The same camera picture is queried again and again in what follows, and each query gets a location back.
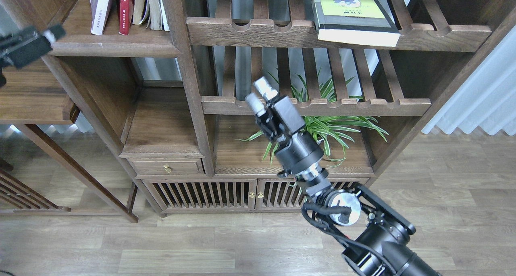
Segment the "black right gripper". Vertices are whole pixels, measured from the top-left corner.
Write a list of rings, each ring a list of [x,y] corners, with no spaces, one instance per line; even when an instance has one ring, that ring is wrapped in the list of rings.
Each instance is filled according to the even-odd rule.
[[[256,124],[265,136],[271,142],[279,143],[274,154],[283,170],[277,175],[298,176],[310,169],[320,172],[318,163],[324,152],[307,132],[302,131],[304,119],[289,97],[279,95],[265,77],[254,81],[253,85],[266,104],[263,105],[254,93],[248,94],[245,101],[254,112]]]

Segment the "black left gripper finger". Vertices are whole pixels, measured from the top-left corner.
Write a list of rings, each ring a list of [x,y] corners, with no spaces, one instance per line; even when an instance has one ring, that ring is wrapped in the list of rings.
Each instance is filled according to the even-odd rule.
[[[44,30],[37,31],[35,26],[29,26],[18,33],[2,36],[1,68],[14,66],[22,68],[36,61],[53,50],[53,43],[66,35],[61,24],[55,24]]]

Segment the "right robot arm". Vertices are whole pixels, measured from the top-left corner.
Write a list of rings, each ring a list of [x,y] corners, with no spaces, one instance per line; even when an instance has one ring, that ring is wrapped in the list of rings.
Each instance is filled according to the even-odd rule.
[[[302,215],[343,246],[342,258],[360,276],[438,276],[407,247],[415,227],[369,188],[334,188],[320,166],[324,152],[304,131],[305,122],[291,100],[261,77],[245,100],[265,136],[279,145],[274,152],[280,178],[293,177],[306,195]]]

